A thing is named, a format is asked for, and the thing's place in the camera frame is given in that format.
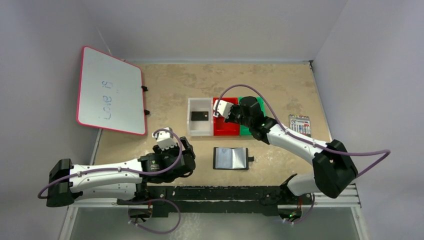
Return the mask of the black leather card holder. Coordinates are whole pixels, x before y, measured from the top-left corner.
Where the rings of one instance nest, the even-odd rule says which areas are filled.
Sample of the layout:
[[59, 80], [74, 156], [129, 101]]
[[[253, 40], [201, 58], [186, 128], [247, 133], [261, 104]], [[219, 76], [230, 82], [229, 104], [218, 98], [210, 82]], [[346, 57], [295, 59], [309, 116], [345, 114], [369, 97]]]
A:
[[214, 170], [248, 170], [255, 161], [246, 147], [215, 147], [213, 149]]

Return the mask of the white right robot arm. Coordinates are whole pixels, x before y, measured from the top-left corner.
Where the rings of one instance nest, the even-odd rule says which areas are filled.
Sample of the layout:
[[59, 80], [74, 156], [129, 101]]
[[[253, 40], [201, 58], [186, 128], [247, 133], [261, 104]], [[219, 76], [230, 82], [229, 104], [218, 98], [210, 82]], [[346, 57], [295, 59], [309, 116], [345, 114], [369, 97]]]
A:
[[312, 166], [312, 173], [295, 173], [282, 184], [290, 195], [323, 193], [335, 199], [359, 175], [343, 143], [316, 140], [289, 129], [277, 117], [265, 116], [253, 96], [242, 98], [239, 104], [216, 100], [213, 108], [226, 123], [244, 126], [254, 139], [287, 150]]

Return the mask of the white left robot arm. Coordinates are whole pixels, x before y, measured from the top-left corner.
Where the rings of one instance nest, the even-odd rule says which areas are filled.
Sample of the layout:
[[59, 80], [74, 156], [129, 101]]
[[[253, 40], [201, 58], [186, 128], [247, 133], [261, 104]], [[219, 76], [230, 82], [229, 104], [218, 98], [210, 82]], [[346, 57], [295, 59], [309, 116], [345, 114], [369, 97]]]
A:
[[129, 203], [148, 200], [152, 197], [148, 183], [171, 183], [195, 170], [193, 146], [186, 137], [179, 140], [181, 145], [162, 149], [157, 144], [146, 155], [114, 164], [80, 165], [61, 159], [49, 173], [46, 206], [58, 208], [95, 198]]

